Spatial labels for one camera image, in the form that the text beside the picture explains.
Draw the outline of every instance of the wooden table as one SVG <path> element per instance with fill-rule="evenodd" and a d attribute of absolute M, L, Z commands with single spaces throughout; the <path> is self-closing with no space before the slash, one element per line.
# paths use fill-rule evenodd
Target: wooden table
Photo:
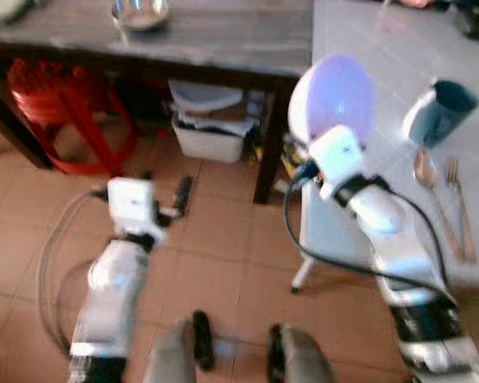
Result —
<path fill-rule="evenodd" d="M 266 203 L 287 129 L 287 106 L 311 64 L 312 0 L 172 0 L 162 30 L 117 29 L 111 0 L 49 0 L 0 27 L 0 58 L 24 57 L 275 94 L 254 201 Z M 2 132 L 37 166 L 46 157 L 16 123 Z"/>

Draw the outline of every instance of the metal fork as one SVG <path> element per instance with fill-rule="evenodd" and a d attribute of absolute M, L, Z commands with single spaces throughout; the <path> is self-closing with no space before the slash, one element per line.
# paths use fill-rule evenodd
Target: metal fork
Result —
<path fill-rule="evenodd" d="M 469 215 L 466 211 L 465 199 L 463 198 L 463 191 L 461 190 L 461 181 L 458 178 L 458 158 L 450 157 L 447 169 L 445 170 L 445 179 L 447 184 L 454 189 L 460 200 L 461 209 L 461 229 L 463 231 L 463 255 L 465 261 L 469 263 L 476 262 L 476 252 L 473 245 L 472 230 L 470 229 Z"/>

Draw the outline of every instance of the red plastic stool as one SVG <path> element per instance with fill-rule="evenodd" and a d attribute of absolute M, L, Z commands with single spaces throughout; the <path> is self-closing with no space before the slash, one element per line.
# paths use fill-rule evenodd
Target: red plastic stool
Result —
<path fill-rule="evenodd" d="M 81 68 L 17 59 L 8 80 L 32 133 L 59 169 L 69 174 L 123 174 L 121 163 L 135 149 L 139 128 L 104 78 Z M 93 119 L 92 113 L 100 111 L 117 112 L 129 126 L 129 134 L 117 152 L 110 149 Z M 97 162 L 75 164 L 62 160 L 53 143 L 67 124 L 76 128 Z"/>

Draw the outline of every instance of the spoon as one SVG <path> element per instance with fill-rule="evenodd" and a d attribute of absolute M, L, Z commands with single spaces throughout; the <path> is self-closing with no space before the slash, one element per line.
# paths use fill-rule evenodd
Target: spoon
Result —
<path fill-rule="evenodd" d="M 438 213 L 440 214 L 441 221 L 444 225 L 445 236 L 447 237 L 447 241 L 449 242 L 450 249 L 458 261 L 465 263 L 466 259 L 463 255 L 463 250 L 461 249 L 461 246 L 457 241 L 453 228 L 450 226 L 450 222 L 445 216 L 444 209 L 441 206 L 440 200 L 437 197 L 437 193 L 434 190 L 434 187 L 437 185 L 438 182 L 437 165 L 434 163 L 433 159 L 428 156 L 428 153 L 424 150 L 421 150 L 415 157 L 414 176 L 415 179 L 420 183 L 420 185 L 430 191 L 430 194 L 433 197 L 433 201 L 438 209 Z"/>

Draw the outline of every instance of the gray cable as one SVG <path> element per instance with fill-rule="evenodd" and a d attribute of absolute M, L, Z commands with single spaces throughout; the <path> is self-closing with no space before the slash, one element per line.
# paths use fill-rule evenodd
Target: gray cable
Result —
<path fill-rule="evenodd" d="M 65 344 L 62 341 L 63 334 L 57 334 L 57 331 L 53 330 L 53 327 L 49 323 L 49 315 L 47 314 L 47 312 L 45 312 L 46 309 L 49 310 L 49 302 L 46 301 L 46 271 L 48 270 L 53 246 L 58 241 L 60 234 L 64 231 L 65 227 L 74 217 L 78 209 L 83 205 L 84 202 L 87 201 L 88 198 L 90 198 L 90 196 L 91 195 L 88 192 L 81 193 L 73 197 L 65 205 L 57 226 L 52 230 L 42 250 L 36 277 L 36 305 L 38 308 L 42 327 L 48 334 L 50 340 L 67 357 L 69 357 L 69 345 Z"/>

